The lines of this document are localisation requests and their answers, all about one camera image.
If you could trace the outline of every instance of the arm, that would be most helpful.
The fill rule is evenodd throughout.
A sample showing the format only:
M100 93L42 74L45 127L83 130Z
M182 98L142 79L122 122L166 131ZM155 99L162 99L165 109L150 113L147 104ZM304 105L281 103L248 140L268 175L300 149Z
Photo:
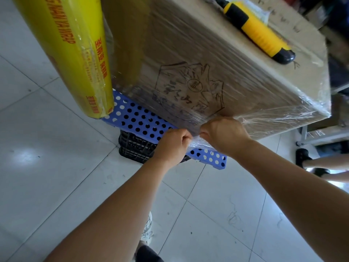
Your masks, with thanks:
M324 261L349 261L349 194L253 141L231 118L200 136L249 171Z
M181 162L191 138L187 130L166 132L153 158L73 230L45 261L131 261L161 180Z

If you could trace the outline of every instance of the forearm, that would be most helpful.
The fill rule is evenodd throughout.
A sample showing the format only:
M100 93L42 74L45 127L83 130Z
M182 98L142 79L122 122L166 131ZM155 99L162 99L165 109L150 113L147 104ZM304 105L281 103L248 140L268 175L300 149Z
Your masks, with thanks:
M46 261L130 261L167 170L159 161L146 162L72 231Z
M255 141L233 157L260 182L323 260L349 261L347 193Z

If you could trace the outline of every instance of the white tile floor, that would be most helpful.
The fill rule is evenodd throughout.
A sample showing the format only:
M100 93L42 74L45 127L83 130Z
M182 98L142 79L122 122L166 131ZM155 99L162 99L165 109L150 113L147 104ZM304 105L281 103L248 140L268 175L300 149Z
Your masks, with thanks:
M141 166L86 117L10 0L0 0L0 261L42 261ZM294 161L294 132L261 141ZM234 160L165 176L151 247L171 261L321 261Z

